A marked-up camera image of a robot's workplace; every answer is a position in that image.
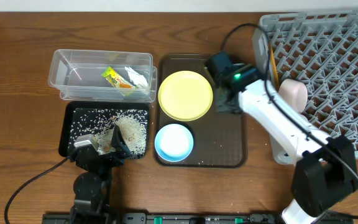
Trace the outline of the yellow plate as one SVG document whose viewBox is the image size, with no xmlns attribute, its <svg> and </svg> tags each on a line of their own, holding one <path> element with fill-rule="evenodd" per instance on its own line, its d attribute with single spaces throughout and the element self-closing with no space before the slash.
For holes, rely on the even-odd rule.
<svg viewBox="0 0 358 224">
<path fill-rule="evenodd" d="M 158 90 L 162 111 L 178 121 L 193 121 L 208 112 L 213 103 L 213 90 L 202 75 L 189 70 L 170 74 Z"/>
</svg>

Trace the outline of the wooden chopstick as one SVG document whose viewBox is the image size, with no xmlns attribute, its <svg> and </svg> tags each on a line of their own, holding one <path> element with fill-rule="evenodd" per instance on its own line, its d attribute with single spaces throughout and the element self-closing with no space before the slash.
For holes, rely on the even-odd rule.
<svg viewBox="0 0 358 224">
<path fill-rule="evenodd" d="M 275 63 L 273 48 L 272 48 L 271 44 L 268 44 L 268 46 L 269 46 L 269 50 L 270 50 L 270 62 L 272 64 L 271 67 L 272 67 L 274 86 L 275 86 L 275 89 L 278 91 L 280 88 L 280 83 L 279 83 L 279 79 L 278 79 L 278 73 L 277 73 L 277 67 L 276 67 L 276 63 Z"/>
</svg>

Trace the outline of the light blue bowl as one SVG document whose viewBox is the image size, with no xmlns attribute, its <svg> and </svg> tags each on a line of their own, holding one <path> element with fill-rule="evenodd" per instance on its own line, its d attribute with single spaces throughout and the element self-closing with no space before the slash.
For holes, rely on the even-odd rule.
<svg viewBox="0 0 358 224">
<path fill-rule="evenodd" d="M 168 124 L 161 128 L 155 137 L 157 154 L 165 161 L 180 162 L 186 159 L 194 147 L 193 135 L 180 124 Z"/>
</svg>

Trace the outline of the white bowl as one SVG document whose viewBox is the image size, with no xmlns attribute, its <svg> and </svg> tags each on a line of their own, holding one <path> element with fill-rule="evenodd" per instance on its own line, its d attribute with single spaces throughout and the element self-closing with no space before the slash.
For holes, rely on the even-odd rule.
<svg viewBox="0 0 358 224">
<path fill-rule="evenodd" d="M 295 111 L 302 113 L 306 108 L 308 92 L 302 82 L 286 79 L 280 85 L 278 93 Z"/>
</svg>

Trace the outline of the white napkin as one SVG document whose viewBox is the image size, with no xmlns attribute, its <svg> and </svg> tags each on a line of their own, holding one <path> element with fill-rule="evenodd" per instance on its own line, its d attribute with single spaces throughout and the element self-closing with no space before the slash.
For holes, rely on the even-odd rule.
<svg viewBox="0 0 358 224">
<path fill-rule="evenodd" d="M 131 82 L 140 89 L 147 89 L 148 88 L 148 82 L 145 79 L 145 77 L 139 73 L 137 73 L 134 69 L 131 67 L 124 67 L 127 71 L 127 74 L 131 80 Z"/>
</svg>

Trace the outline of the green snack wrapper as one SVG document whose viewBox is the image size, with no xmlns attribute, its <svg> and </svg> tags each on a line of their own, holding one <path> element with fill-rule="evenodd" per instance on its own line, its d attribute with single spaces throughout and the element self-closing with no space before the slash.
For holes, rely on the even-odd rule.
<svg viewBox="0 0 358 224">
<path fill-rule="evenodd" d="M 120 74 L 118 74 L 112 67 L 105 69 L 101 76 L 104 77 L 114 88 L 136 88 L 135 85 L 120 76 Z"/>
</svg>

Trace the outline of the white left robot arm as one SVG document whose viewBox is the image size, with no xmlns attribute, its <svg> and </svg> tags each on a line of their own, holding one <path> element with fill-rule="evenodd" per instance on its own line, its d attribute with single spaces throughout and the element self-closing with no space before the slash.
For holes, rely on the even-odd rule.
<svg viewBox="0 0 358 224">
<path fill-rule="evenodd" d="M 73 183 L 75 193 L 74 205 L 69 213 L 49 213 L 42 217 L 43 223 L 116 223 L 117 215 L 110 211 L 109 193 L 111 189 L 113 167 L 124 164 L 131 156 L 124 141 L 120 127 L 114 125 L 109 138 L 109 153 L 100 154 L 99 144 L 94 135 L 87 134 L 78 137 L 74 148 L 67 151 L 67 156 L 61 162 L 36 175 L 22 184 L 10 197 L 4 209 L 4 221 L 9 223 L 9 207 L 17 194 L 31 182 L 55 170 L 66 161 L 74 162 L 85 170 Z"/>
</svg>

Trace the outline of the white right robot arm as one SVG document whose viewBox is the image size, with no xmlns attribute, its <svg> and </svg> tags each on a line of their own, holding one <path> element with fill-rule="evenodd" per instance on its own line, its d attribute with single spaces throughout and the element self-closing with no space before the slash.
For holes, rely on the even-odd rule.
<svg viewBox="0 0 358 224">
<path fill-rule="evenodd" d="M 354 146 L 344 135 L 336 138 L 305 121 L 278 94 L 269 80 L 270 65 L 263 71 L 234 63 L 224 51 L 207 60 L 205 69 L 218 91 L 218 110 L 244 112 L 253 117 L 283 147 L 295 165 L 293 200 L 281 212 L 283 223 L 318 223 L 326 217 L 358 220 L 358 215 L 333 211 L 332 207 L 358 190 Z"/>
</svg>

